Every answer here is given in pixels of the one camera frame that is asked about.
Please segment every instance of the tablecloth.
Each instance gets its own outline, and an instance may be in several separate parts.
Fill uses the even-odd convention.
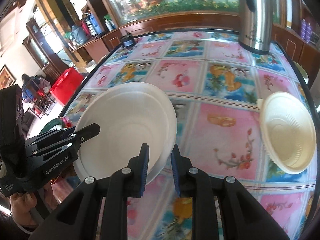
[[[136,38],[132,49],[119,48],[99,67],[65,116],[76,125],[94,98],[118,84],[156,85],[176,111],[182,155],[212,176],[236,177],[297,239],[313,198],[316,154],[300,174],[280,170],[264,149],[256,100],[285,91],[307,108],[308,103],[276,44],[261,56],[243,49],[237,39],[236,34],[201,31]],[[129,239],[191,239],[192,200],[176,198],[169,162],[143,197],[129,199],[127,206]]]

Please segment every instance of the white wall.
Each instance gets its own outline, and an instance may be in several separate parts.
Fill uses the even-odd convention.
[[[14,36],[13,41],[10,41],[10,45],[5,48],[0,58],[0,69],[6,65],[11,74],[17,79],[15,84],[18,84],[20,87],[23,84],[21,79],[22,74],[25,73],[29,76],[34,76],[42,73],[44,75],[39,65],[22,44],[23,40],[29,35],[26,23],[30,18],[34,5],[35,0],[27,0],[23,7],[20,9],[15,8],[15,12],[13,13],[15,14],[14,19],[10,19],[6,24],[1,24],[2,22],[6,22],[6,18],[9,16],[7,15],[0,23],[0,35],[2,35],[2,37]]]
[[[22,44],[5,52],[0,59],[0,68],[2,68],[4,64],[17,79],[15,84],[18,84],[20,87],[23,85],[21,79],[22,74],[25,73],[29,76],[34,76],[42,73],[38,64]]]

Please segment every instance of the framed picture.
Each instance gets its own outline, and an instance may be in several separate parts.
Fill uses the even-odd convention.
[[[14,76],[12,76],[7,66],[4,65],[0,70],[0,89],[10,87],[15,81]]]

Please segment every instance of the bowl rim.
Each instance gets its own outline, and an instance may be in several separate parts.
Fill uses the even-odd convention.
[[[266,115],[266,105],[268,103],[270,103],[270,101],[272,101],[275,97],[286,97],[289,98],[290,100],[293,100],[295,103],[297,103],[302,107],[302,111],[304,112],[306,118],[308,119],[308,122],[311,124],[311,131],[310,131],[310,135],[313,138],[314,141],[314,145],[313,145],[313,152],[310,154],[310,158],[308,160],[308,162],[302,166],[301,168],[292,168],[289,167],[287,165],[285,165],[280,158],[278,157],[278,153],[274,150],[271,140],[268,136],[268,129],[267,129],[267,125],[266,123],[263,121],[265,120],[265,115]],[[261,130],[261,134],[262,134],[262,140],[263,140],[263,144],[266,148],[266,152],[268,153],[268,155],[270,156],[271,160],[279,167],[281,168],[284,172],[288,173],[288,174],[299,174],[301,172],[303,172],[306,168],[308,168],[311,164],[311,161],[314,157],[315,151],[316,151],[316,129],[313,123],[313,120],[311,118],[311,115],[309,113],[309,111],[307,110],[307,108],[293,95],[287,93],[287,92],[275,92],[273,94],[271,94],[270,96],[268,96],[263,104],[262,104],[262,108],[260,110],[260,130]]]
[[[176,117],[176,113],[174,110],[174,107],[170,101],[170,99],[168,98],[168,96],[158,87],[151,85],[149,83],[144,83],[144,82],[129,82],[129,83],[124,83],[121,85],[116,85],[108,90],[106,90],[105,92],[103,92],[102,94],[100,94],[99,96],[97,96],[90,104],[89,106],[86,108],[86,110],[83,112],[83,114],[81,115],[75,131],[83,128],[81,126],[83,120],[85,119],[86,113],[90,111],[91,106],[93,106],[97,101],[99,101],[101,98],[105,97],[108,94],[113,93],[113,95],[110,97],[112,98],[114,96],[114,93],[117,90],[123,89],[124,87],[129,87],[131,90],[134,90],[134,88],[136,86],[144,86],[145,87],[145,91],[147,90],[153,90],[153,92],[155,92],[161,99],[162,102],[165,102],[166,108],[170,109],[170,111],[164,112],[167,120],[169,121],[169,127],[168,127],[168,133],[167,136],[165,138],[164,141],[164,148],[159,156],[159,158],[157,159],[156,163],[153,165],[153,167],[149,170],[148,175],[147,175],[147,182],[146,184],[150,183],[160,172],[161,170],[164,168],[164,166],[167,163],[167,160],[171,154],[171,151],[173,149],[173,146],[175,144],[175,140],[176,140],[176,134],[177,134],[177,117]],[[81,158],[80,158],[80,150],[78,151],[78,159],[76,161],[74,161],[73,163],[73,167],[76,171],[77,176],[79,177],[79,179],[81,181],[83,181],[86,177],[91,176],[90,174],[88,174],[88,172],[86,171],[86,169],[84,168]]]

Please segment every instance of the floor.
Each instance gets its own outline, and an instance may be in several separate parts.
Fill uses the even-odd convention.
[[[48,109],[48,112],[50,112],[49,115],[44,115],[41,119],[35,118],[30,126],[28,138],[38,135],[48,122],[59,116],[62,109],[63,106],[56,102]]]

